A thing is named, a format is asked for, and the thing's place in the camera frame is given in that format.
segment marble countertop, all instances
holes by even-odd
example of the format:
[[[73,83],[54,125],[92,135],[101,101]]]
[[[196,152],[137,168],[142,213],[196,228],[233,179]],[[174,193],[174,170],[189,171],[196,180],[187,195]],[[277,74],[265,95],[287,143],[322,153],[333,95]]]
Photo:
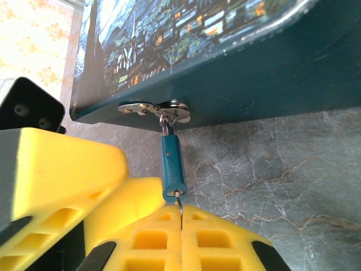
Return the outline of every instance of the marble countertop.
[[[78,30],[72,31],[69,58],[76,55]],[[66,107],[73,66],[69,62],[64,75]],[[68,116],[63,125],[68,135],[124,150],[132,176],[160,175],[159,133],[74,123]],[[361,108],[177,135],[189,187],[186,204],[265,236],[293,271],[361,270]]]

